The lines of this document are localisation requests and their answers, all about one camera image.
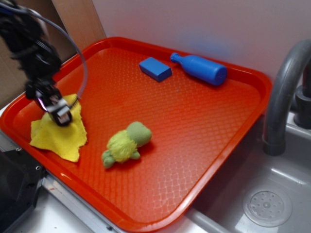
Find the sink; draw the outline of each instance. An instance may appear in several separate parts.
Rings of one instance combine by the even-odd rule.
[[[263,120],[257,121],[194,202],[193,209],[206,222],[215,223],[213,230],[206,231],[311,231],[311,132],[287,124],[285,152],[270,156],[262,151]]]

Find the gray faucet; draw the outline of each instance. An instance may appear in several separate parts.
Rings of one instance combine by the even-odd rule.
[[[301,75],[302,86],[296,88]],[[310,39],[298,42],[289,51],[277,73],[263,127],[263,150],[266,154],[280,155],[285,151],[285,127],[291,106],[296,112],[295,124],[311,129]]]

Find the stuffed turtle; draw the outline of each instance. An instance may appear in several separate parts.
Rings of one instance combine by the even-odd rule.
[[[147,144],[152,137],[151,131],[136,121],[126,130],[119,131],[108,141],[102,160],[105,168],[111,168],[115,162],[124,163],[129,159],[139,159],[138,147]]]

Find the orange tray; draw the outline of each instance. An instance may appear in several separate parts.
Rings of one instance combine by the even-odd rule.
[[[227,80],[212,86],[171,63],[173,52],[118,37],[83,51],[89,80],[80,103],[88,142],[77,163],[29,145],[31,122],[43,112],[24,95],[5,110],[0,127],[121,229],[163,228],[187,210],[229,157],[266,108],[272,86],[260,72],[222,62]],[[142,73],[138,64],[150,56],[173,75],[159,83]],[[63,95],[76,93],[83,80],[80,58],[66,62],[54,79]],[[137,120],[153,132],[139,148],[141,159],[106,170],[101,155],[109,138]]]

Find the drain cover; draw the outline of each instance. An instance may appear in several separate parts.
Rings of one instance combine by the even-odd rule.
[[[263,227],[276,227],[289,219],[292,203],[282,190],[262,185],[246,193],[243,209],[252,222]]]

